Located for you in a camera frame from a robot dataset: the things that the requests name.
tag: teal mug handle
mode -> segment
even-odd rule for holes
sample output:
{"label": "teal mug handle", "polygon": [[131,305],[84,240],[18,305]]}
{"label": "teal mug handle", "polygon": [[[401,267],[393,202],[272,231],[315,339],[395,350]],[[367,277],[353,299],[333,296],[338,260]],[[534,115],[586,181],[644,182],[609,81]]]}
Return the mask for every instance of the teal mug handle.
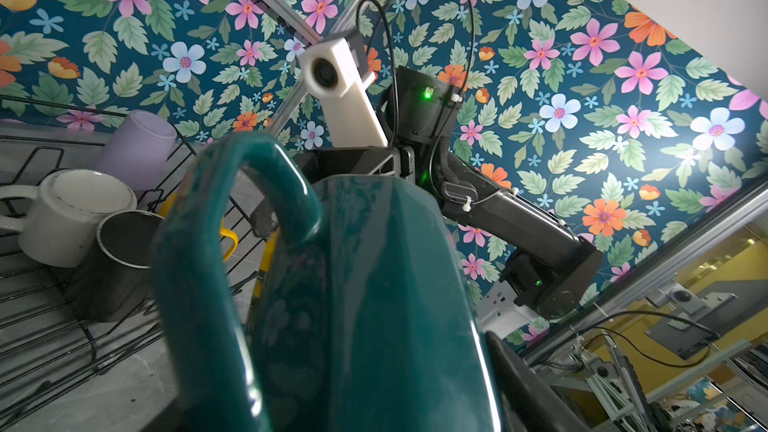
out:
{"label": "teal mug handle", "polygon": [[312,242],[322,227],[312,186],[265,133],[231,134],[205,149],[187,173],[155,244],[152,273],[180,404],[193,430],[272,431],[219,245],[240,168],[270,201],[284,245]]}

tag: purple cup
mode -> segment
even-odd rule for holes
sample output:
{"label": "purple cup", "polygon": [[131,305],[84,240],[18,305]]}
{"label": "purple cup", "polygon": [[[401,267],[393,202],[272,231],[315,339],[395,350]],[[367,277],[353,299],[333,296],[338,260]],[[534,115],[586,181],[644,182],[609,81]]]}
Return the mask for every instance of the purple cup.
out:
{"label": "purple cup", "polygon": [[146,110],[131,110],[99,153],[93,170],[119,178],[134,192],[158,186],[176,129]]}

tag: light blue flower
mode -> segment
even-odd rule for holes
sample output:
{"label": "light blue flower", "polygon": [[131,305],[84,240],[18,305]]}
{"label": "light blue flower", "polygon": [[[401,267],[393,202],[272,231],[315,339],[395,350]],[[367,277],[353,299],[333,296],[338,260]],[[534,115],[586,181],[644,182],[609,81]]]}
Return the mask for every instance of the light blue flower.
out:
{"label": "light blue flower", "polygon": [[639,189],[638,187],[639,181],[640,180],[638,178],[627,177],[627,181],[624,183],[624,187],[626,187],[627,190],[632,190],[632,189],[637,190]]}
{"label": "light blue flower", "polygon": [[520,14],[520,11],[515,9],[511,14],[505,16],[504,18],[509,20],[509,25],[520,24],[520,19],[523,18],[523,14]]}
{"label": "light blue flower", "polygon": [[550,95],[551,95],[551,93],[549,93],[549,92],[547,92],[547,93],[539,92],[538,93],[538,97],[536,97],[536,100],[538,100],[538,104],[540,106],[542,106],[545,103],[549,104],[549,96]]}
{"label": "light blue flower", "polygon": [[654,200],[654,204],[652,206],[646,206],[646,208],[648,209],[648,215],[649,216],[652,216],[653,214],[655,214],[657,216],[661,216],[661,211],[667,210],[666,207],[659,207],[659,201],[658,200]]}
{"label": "light blue flower", "polygon": [[170,74],[168,77],[160,76],[158,87],[162,87],[163,90],[168,90],[168,87],[176,87],[176,83],[174,82],[175,78],[176,78],[176,75],[174,74]]}
{"label": "light blue flower", "polygon": [[486,73],[496,73],[496,69],[498,69],[498,64],[493,62],[493,59],[491,59],[487,64],[484,65],[485,72]]}
{"label": "light blue flower", "polygon": [[485,162],[485,159],[480,157],[480,154],[475,154],[474,157],[470,157],[469,161],[475,166],[480,167],[480,165]]}
{"label": "light blue flower", "polygon": [[152,48],[154,49],[154,52],[151,53],[153,56],[158,56],[160,61],[163,60],[164,56],[170,57],[170,52],[168,52],[168,44],[164,43],[161,46],[156,46],[155,44],[152,44]]}
{"label": "light blue flower", "polygon": [[560,51],[564,56],[570,56],[575,50],[576,47],[572,46],[570,42],[565,44],[565,46],[560,47]]}
{"label": "light blue flower", "polygon": [[544,121],[539,119],[536,119],[534,117],[533,122],[528,124],[528,128],[531,129],[531,133],[542,133],[542,126],[544,125]]}
{"label": "light blue flower", "polygon": [[574,78],[576,78],[576,74],[584,73],[584,71],[581,69],[581,61],[576,62],[575,65],[569,63],[568,70],[566,70],[565,73],[570,73]]}
{"label": "light blue flower", "polygon": [[689,109],[694,108],[694,102],[696,102],[698,99],[696,97],[691,97],[689,93],[685,94],[685,98],[680,98],[680,103],[683,104],[680,107],[687,107]]}
{"label": "light blue flower", "polygon": [[39,19],[32,19],[29,23],[33,25],[42,25],[44,34],[50,34],[51,29],[56,29],[58,32],[64,32],[62,26],[56,25],[60,22],[64,22],[62,17],[48,17],[48,12],[45,12],[43,9],[38,9],[38,15],[40,16]]}
{"label": "light blue flower", "polygon": [[185,0],[183,5],[174,4],[174,8],[178,10],[175,14],[176,17],[184,16],[184,20],[189,20],[189,16],[194,15],[194,10],[190,8],[190,2],[188,0]]}
{"label": "light blue flower", "polygon": [[547,194],[542,195],[536,200],[538,201],[538,204],[541,208],[549,207],[549,205],[552,204],[552,201],[553,201],[553,199],[547,196]]}

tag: black cup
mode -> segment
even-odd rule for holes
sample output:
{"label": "black cup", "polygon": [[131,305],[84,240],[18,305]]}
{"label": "black cup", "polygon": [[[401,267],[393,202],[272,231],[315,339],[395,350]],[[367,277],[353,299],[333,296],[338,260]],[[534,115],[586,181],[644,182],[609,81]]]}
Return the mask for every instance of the black cup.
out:
{"label": "black cup", "polygon": [[116,212],[101,221],[67,290],[79,318],[117,322],[139,312],[151,294],[150,245],[162,221],[143,210]]}

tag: black wire dish rack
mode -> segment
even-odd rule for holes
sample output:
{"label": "black wire dish rack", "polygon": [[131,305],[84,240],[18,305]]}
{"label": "black wire dish rack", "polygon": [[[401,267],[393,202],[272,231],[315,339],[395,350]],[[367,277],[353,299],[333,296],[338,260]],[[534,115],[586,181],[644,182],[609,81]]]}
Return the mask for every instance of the black wire dish rack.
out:
{"label": "black wire dish rack", "polygon": [[[123,116],[4,95],[0,95],[0,99]],[[177,132],[177,135],[179,143],[168,157],[170,171],[156,188],[138,197],[139,208],[154,212],[176,190],[186,166],[194,161],[190,158],[196,155],[195,149],[181,134]],[[19,149],[35,147],[12,180],[0,183],[0,186],[37,185],[48,174],[68,168],[63,167],[67,164],[65,152],[73,148],[97,152],[97,148],[104,145],[74,139],[0,134],[0,142],[6,141],[6,145],[18,144]],[[23,217],[30,201],[7,198],[0,203],[5,206],[5,210],[0,206],[3,215]],[[234,230],[240,239],[235,255],[225,263],[232,294],[238,295],[252,290],[251,282],[259,273],[257,249],[264,244],[264,239],[252,233],[248,215],[232,196],[224,226]],[[72,389],[106,374],[122,360],[164,335],[152,298],[145,299],[117,323],[95,324],[78,320],[64,299],[71,271],[27,258],[18,248],[16,235],[16,232],[0,232],[0,430],[6,430]],[[249,296],[250,292],[242,297],[247,300]]]}

